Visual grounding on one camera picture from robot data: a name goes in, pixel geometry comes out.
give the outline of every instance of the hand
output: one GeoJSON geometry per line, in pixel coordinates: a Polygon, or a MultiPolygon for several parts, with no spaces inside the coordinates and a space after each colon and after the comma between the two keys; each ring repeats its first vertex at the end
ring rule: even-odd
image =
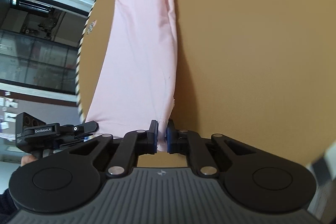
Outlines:
{"type": "Polygon", "coordinates": [[[21,159],[21,166],[24,166],[26,164],[29,164],[33,161],[36,161],[37,158],[35,158],[33,155],[26,155],[26,156],[23,156],[22,159],[21,159]]]}

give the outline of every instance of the table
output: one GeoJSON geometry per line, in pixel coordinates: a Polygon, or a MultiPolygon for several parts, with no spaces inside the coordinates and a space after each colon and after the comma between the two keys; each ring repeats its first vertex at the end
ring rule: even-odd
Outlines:
{"type": "MultiPolygon", "coordinates": [[[[223,133],[306,165],[336,139],[335,0],[175,0],[177,128],[223,133]]],[[[79,69],[84,114],[114,0],[97,0],[79,69]]],[[[171,164],[185,162],[178,158],[171,164]]],[[[150,157],[144,163],[151,165],[150,157]]]]}

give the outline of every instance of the pink fabric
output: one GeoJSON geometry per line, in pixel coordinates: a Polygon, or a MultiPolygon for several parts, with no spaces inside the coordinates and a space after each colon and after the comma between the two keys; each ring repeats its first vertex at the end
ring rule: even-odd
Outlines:
{"type": "Polygon", "coordinates": [[[158,149],[165,150],[176,65],[174,0],[115,0],[110,40],[86,121],[99,123],[98,134],[123,137],[148,130],[151,120],[157,120],[158,149]]]}

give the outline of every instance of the black sleeve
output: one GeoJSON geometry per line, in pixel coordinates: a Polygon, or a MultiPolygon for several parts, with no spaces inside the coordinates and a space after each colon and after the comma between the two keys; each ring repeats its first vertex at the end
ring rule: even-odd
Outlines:
{"type": "Polygon", "coordinates": [[[17,208],[13,202],[9,190],[7,189],[2,195],[0,195],[0,214],[9,216],[15,211],[17,211],[17,208]]]}

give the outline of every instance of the silver screw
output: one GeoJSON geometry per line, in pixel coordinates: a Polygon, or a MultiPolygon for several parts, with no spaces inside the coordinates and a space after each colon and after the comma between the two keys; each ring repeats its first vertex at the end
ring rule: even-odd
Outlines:
{"type": "Polygon", "coordinates": [[[204,166],[204,167],[201,168],[201,173],[203,175],[210,176],[210,175],[216,174],[216,172],[217,172],[217,169],[212,167],[212,166],[204,166]]]}
{"type": "Polygon", "coordinates": [[[122,168],[121,166],[112,166],[109,168],[108,172],[111,175],[120,175],[125,172],[125,169],[122,168]]]}
{"type": "Polygon", "coordinates": [[[220,137],[223,137],[223,136],[224,136],[223,134],[219,134],[219,133],[212,134],[212,137],[215,137],[215,138],[220,138],[220,137]]]}

